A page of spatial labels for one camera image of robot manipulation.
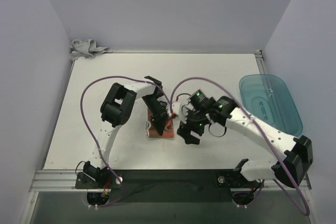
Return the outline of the orange brown bear towel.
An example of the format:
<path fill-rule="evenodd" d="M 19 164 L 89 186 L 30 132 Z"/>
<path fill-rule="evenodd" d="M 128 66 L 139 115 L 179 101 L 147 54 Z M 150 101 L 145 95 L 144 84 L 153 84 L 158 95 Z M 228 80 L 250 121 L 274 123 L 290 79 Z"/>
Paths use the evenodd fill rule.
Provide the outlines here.
<path fill-rule="evenodd" d="M 175 134 L 172 119 L 168 119 L 165 122 L 163 122 L 163 119 L 154 120 L 150 109 L 147 110 L 147 117 L 145 132 L 148 138 L 174 138 Z"/>

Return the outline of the grey towel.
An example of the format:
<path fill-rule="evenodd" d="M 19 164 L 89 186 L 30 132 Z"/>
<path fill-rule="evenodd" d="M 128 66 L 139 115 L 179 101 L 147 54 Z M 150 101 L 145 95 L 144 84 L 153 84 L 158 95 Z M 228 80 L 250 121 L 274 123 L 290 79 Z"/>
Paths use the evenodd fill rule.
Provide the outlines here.
<path fill-rule="evenodd" d="M 93 39 L 80 40 L 74 39 L 70 43 L 70 61 L 76 61 L 80 57 L 95 58 L 104 54 L 113 53 L 108 47 L 97 46 L 97 42 Z"/>

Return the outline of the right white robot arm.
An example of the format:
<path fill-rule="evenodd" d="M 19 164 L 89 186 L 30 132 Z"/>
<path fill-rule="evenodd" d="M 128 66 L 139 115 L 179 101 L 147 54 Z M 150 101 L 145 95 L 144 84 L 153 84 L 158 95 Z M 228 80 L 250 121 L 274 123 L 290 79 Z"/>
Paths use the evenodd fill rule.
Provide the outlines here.
<path fill-rule="evenodd" d="M 235 131 L 268 151 L 271 159 L 242 159 L 234 168 L 233 181 L 245 187 L 255 180 L 276 179 L 295 188 L 299 186 L 313 163 L 312 141 L 296 137 L 265 123 L 229 97 L 208 98 L 197 90 L 187 100 L 191 108 L 174 101 L 172 112 L 180 118 L 177 133 L 186 144 L 198 145 L 207 125 L 217 123 Z"/>

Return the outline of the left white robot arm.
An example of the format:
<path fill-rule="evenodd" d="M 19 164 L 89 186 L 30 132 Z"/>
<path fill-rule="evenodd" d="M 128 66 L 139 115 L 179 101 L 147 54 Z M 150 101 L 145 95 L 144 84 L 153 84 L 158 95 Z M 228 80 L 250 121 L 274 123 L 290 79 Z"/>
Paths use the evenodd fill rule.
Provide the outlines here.
<path fill-rule="evenodd" d="M 127 79 L 133 81 L 131 84 L 121 85 L 114 83 L 100 107 L 101 119 L 103 122 L 111 124 L 111 129 L 105 133 L 104 137 L 95 137 L 91 130 L 83 110 L 83 100 L 88 89 L 99 81 L 107 79 Z M 124 76 L 107 76 L 99 78 L 88 84 L 83 90 L 80 98 L 80 113 L 89 133 L 93 137 L 96 144 L 96 149 L 93 152 L 93 157 L 85 162 L 83 173 L 87 175 L 87 182 L 94 188 L 100 188 L 108 182 L 111 176 L 117 180 L 120 178 L 109 166 L 109 155 L 111 153 L 114 140 L 121 126 L 125 125 L 129 120 L 135 101 L 142 99 L 145 105 L 151 112 L 149 121 L 159 136 L 162 136 L 170 115 L 160 101 L 160 97 L 167 97 L 163 91 L 162 82 L 146 76 L 143 80 L 137 80 Z"/>

